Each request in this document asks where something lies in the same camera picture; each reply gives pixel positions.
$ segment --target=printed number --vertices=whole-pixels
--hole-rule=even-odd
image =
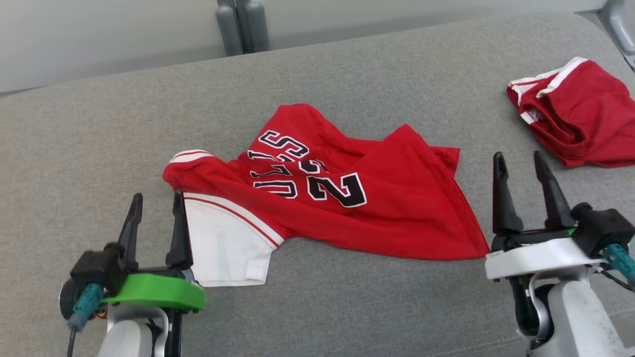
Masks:
[[[298,196],[298,189],[293,181],[256,181],[253,186],[286,198],[296,198]]]
[[[289,170],[287,170],[286,167],[284,167],[284,165],[271,165],[271,167],[274,169],[273,171],[269,171],[265,173],[257,173],[256,171],[250,171],[249,174],[254,179],[257,179],[263,176],[270,176],[270,175],[292,176],[292,174],[289,172]]]
[[[294,158],[301,159],[309,153],[309,148],[303,143],[292,137],[281,136],[280,133],[273,130],[267,130],[266,133],[258,138],[258,141],[275,147],[276,149],[289,147],[284,150],[286,155],[280,154],[277,156],[281,161],[295,161]]]
[[[344,207],[359,207],[366,204],[366,193],[357,173],[342,176],[339,186],[325,177],[307,176],[309,195],[316,201],[325,201],[330,193]]]

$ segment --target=white trim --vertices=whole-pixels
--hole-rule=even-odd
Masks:
[[[541,73],[538,76],[535,77],[525,77],[525,78],[521,78],[521,79],[516,79],[514,81],[509,82],[509,84],[507,86],[511,86],[513,84],[520,84],[520,83],[527,83],[527,82],[533,82],[533,81],[538,81],[539,79],[545,79],[547,77],[551,77],[556,73],[559,73],[560,71],[563,71],[564,69],[566,69],[568,66],[570,66],[572,63],[577,62],[579,60],[582,60],[582,62],[584,61],[588,61],[588,59],[584,58],[584,57],[574,57],[572,60],[570,60],[566,65],[558,68],[558,69],[554,69],[553,71],[549,71],[549,72],[545,72],[545,73]]]
[[[218,196],[210,196],[208,194],[200,194],[200,193],[189,193],[189,192],[184,192],[183,193],[183,197],[184,198],[197,198],[197,199],[204,199],[205,201],[210,201],[210,202],[214,202],[217,203],[219,206],[216,205],[211,205],[209,203],[205,203],[202,201],[197,201],[197,200],[192,200],[192,202],[197,202],[200,203],[201,205],[206,205],[209,206],[211,208],[217,209],[217,210],[223,210],[222,207],[226,207],[238,214],[240,214],[241,216],[243,216],[248,222],[248,225],[250,226],[251,230],[256,233],[259,237],[261,237],[264,241],[266,241],[268,244],[271,245],[271,247],[273,247],[273,249],[276,249],[277,247],[275,245],[273,245],[273,243],[271,243],[271,241],[269,241],[269,239],[267,239],[267,237],[263,236],[262,233],[258,232],[258,230],[254,229],[251,225],[253,224],[254,226],[258,227],[260,230],[262,230],[266,235],[268,235],[271,239],[273,239],[278,245],[282,244],[284,242],[284,238],[282,238],[280,236],[280,234],[278,234],[276,231],[273,230],[273,228],[269,227],[265,222],[262,222],[262,220],[260,220],[260,218],[256,217],[256,215],[254,215],[253,213],[249,212],[247,209],[233,203],[232,201],[229,201],[228,199],[225,198],[221,198]],[[228,211],[228,210],[223,210],[223,212],[232,215],[234,217],[236,217],[237,219],[242,219],[241,217],[238,217],[236,215],[234,215],[232,212]]]
[[[181,155],[192,154],[193,152],[207,152],[209,154],[209,152],[207,150],[203,150],[203,149],[183,150],[183,151],[179,151],[176,154],[174,154],[174,156],[172,156],[172,158],[175,158],[175,157],[181,156]]]
[[[542,115],[536,108],[533,108],[529,111],[522,112],[520,117],[523,118],[525,123],[532,125],[533,123],[537,123],[540,119],[542,119]]]
[[[518,94],[518,106],[520,106],[521,98],[523,97],[523,94],[525,94],[528,90],[532,89],[536,85],[536,83],[530,83],[530,82],[536,82],[536,81],[539,81],[541,79],[549,78],[549,77],[553,76],[554,74],[559,73],[551,81],[551,83],[549,83],[549,86],[547,87],[547,88],[549,88],[550,86],[552,86],[552,84],[555,84],[555,86],[553,88],[553,89],[555,89],[555,88],[558,87],[558,85],[560,85],[560,83],[562,83],[562,80],[567,75],[569,75],[569,73],[571,73],[571,71],[573,71],[576,67],[578,67],[578,65],[580,65],[582,62],[585,62],[585,61],[588,61],[588,59],[582,58],[582,57],[574,57],[572,60],[570,60],[563,67],[560,67],[558,69],[554,69],[553,71],[541,73],[541,74],[539,74],[538,76],[535,76],[535,77],[525,77],[525,78],[521,78],[521,79],[516,79],[514,81],[509,82],[507,84],[507,86],[511,90],[515,91]],[[537,98],[542,98],[543,95],[553,91],[553,89],[543,93],[542,95],[541,95],[541,93],[543,91],[545,91],[545,90],[541,90],[540,92],[538,92]]]
[[[528,90],[532,89],[533,87],[536,86],[536,84],[538,83],[530,83],[530,84],[515,84],[514,86],[512,86],[512,90],[516,92],[516,94],[518,94],[518,106],[520,107],[520,101],[523,97],[523,94],[525,94]]]
[[[564,66],[564,69],[560,73],[558,73],[558,75],[554,79],[551,80],[549,85],[547,85],[547,88],[541,90],[540,92],[538,92],[538,94],[536,94],[536,98],[542,98],[546,94],[556,90],[556,88],[560,84],[562,84],[562,81],[564,81],[565,78],[567,78],[567,76],[571,74],[571,72],[573,72],[579,65],[583,64],[586,61],[588,61],[588,59],[582,57],[575,57],[573,60],[570,60],[569,63]]]
[[[213,158],[214,155],[208,153],[203,150],[188,150],[187,152],[182,151],[178,154],[174,155],[174,158],[170,160],[168,164],[172,163],[188,163],[190,161],[194,161],[200,158]]]

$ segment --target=clothing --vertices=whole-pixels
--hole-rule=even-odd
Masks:
[[[381,142],[347,138],[295,104],[281,106],[237,159],[180,152],[163,178],[186,192],[199,283],[254,285],[289,237],[404,258],[483,257],[489,248],[453,178],[458,155],[408,125]]]
[[[635,101],[595,62],[575,57],[511,81],[507,93],[535,138],[565,166],[635,165]]]

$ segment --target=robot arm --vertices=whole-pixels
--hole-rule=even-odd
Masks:
[[[165,267],[139,269],[135,253],[142,207],[138,193],[117,243],[84,252],[60,292],[60,311],[71,329],[69,357],[75,333],[95,316],[108,319],[98,357],[179,357],[183,315],[204,309],[203,289],[189,269],[193,259],[182,192],[174,194]]]
[[[594,211],[587,203],[569,209],[558,181],[539,152],[534,154],[547,220],[543,229],[523,230],[507,186],[502,153],[494,155],[492,253],[486,256],[489,279],[509,281],[516,304],[518,333],[530,341],[531,357],[625,357],[624,348],[589,274],[610,269],[632,274],[626,253],[635,228],[616,210]],[[541,280],[559,280],[539,286]],[[632,286],[622,283],[633,291]]]

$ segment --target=gray fabric surface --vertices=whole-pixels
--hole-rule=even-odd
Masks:
[[[135,192],[145,198],[137,257],[161,265],[171,236],[174,153],[245,150],[280,104],[307,102],[345,134],[380,139],[409,123],[431,145],[462,148],[457,182],[491,236],[491,156],[504,151],[526,227],[545,217],[539,145],[505,94],[511,79],[581,56],[635,91],[635,76],[593,24],[532,15],[429,27],[320,46],[179,65],[27,91],[0,102],[4,151],[3,356],[61,356],[62,282],[82,251],[116,239]],[[635,222],[635,168],[554,171],[572,204],[614,207]],[[512,295],[483,260],[418,261],[294,238],[264,286],[207,289],[184,319],[183,355],[522,356]],[[634,345],[635,299],[592,285]],[[105,323],[78,335],[95,354]]]

